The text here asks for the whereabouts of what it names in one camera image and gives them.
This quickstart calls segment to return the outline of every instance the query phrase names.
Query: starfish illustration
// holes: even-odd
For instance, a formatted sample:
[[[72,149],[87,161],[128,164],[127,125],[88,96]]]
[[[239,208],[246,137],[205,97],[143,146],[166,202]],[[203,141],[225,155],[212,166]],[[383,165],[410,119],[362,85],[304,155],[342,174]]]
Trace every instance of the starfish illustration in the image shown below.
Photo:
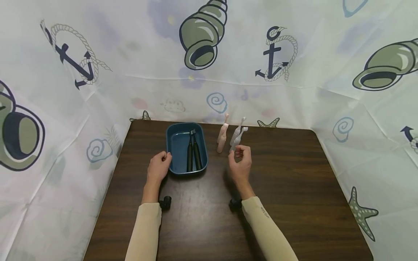
[[[150,116],[148,115],[148,112],[147,112],[147,111],[144,111],[144,112],[142,113],[142,119],[147,120],[147,121],[150,121],[150,120],[151,120],[151,118],[150,118]]]
[[[147,120],[147,121],[150,121],[150,120],[151,120],[151,118],[150,118],[150,116],[148,115],[148,112],[147,112],[147,111],[144,111],[144,112],[142,113],[142,119],[143,119],[143,120]],[[137,120],[137,119],[130,118],[129,120],[130,120],[131,122],[133,122],[133,121],[135,121],[135,120]]]
[[[373,235],[369,225],[367,224],[366,218],[377,216],[379,212],[376,209],[364,208],[358,204],[356,187],[353,187],[351,189],[351,198],[348,202],[348,205],[350,206],[350,209],[353,212],[353,215],[356,218],[356,221],[359,224],[359,226],[363,229],[363,231],[369,236],[371,240],[376,241],[375,236]]]
[[[260,127],[267,127],[267,128],[277,128],[276,125],[279,122],[280,118],[276,118],[274,119],[274,121],[272,121],[270,124],[264,124],[264,122],[262,121],[257,121],[258,125]]]

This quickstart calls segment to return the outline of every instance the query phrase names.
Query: black clamp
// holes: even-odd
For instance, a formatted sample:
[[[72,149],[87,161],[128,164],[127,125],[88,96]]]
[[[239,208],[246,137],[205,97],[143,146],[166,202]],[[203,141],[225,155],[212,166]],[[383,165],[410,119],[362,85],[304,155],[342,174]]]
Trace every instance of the black clamp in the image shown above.
[[[229,201],[229,207],[230,207],[231,209],[233,209],[233,210],[235,210],[235,209],[239,209],[239,208],[241,208],[241,207],[242,207],[241,202],[242,202],[242,200],[241,200],[241,199],[236,200],[236,199],[232,198],[232,199]]]
[[[171,207],[171,197],[165,196],[164,200],[159,200],[161,210],[169,210]]]

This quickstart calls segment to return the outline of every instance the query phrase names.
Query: left hand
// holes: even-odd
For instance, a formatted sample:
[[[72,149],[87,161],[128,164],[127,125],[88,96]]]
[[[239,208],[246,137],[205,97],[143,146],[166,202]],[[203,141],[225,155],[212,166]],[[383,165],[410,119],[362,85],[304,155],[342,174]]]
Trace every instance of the left hand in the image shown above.
[[[171,153],[166,153],[165,151],[155,155],[148,166],[147,183],[161,184],[167,175],[172,158]]]

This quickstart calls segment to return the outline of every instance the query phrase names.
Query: hand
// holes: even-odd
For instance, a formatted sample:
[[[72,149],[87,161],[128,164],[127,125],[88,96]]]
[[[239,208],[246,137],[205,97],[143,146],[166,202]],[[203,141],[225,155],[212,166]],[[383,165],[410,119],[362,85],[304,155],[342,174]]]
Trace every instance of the hand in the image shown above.
[[[145,184],[141,204],[158,203],[158,192],[166,177],[171,163],[171,153],[162,151],[155,155],[148,166],[147,183]]]
[[[240,162],[235,162],[235,157],[242,158]],[[231,151],[228,156],[229,168],[231,170],[232,180],[234,181],[242,200],[254,197],[254,191],[251,188],[249,177],[251,170],[251,149],[248,146],[238,145],[235,147],[235,153]]]
[[[172,158],[171,153],[166,153],[165,151],[161,151],[155,155],[150,160],[150,164],[148,166],[147,183],[151,182],[161,184],[167,175],[168,167],[170,166]]]

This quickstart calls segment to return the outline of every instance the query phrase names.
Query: black electric toothbrush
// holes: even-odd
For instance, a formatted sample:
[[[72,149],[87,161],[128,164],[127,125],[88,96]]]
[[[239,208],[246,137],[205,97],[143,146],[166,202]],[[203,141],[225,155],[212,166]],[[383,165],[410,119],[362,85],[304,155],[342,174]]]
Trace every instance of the black electric toothbrush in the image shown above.
[[[193,171],[193,145],[191,142],[191,137],[193,136],[195,130],[190,131],[190,140],[189,146],[187,147],[187,172]]]
[[[193,130],[192,136],[194,137],[194,143],[193,143],[193,152],[194,152],[194,161],[196,163],[196,170],[202,169],[202,160],[200,159],[200,151],[199,146],[196,142],[196,130]]]

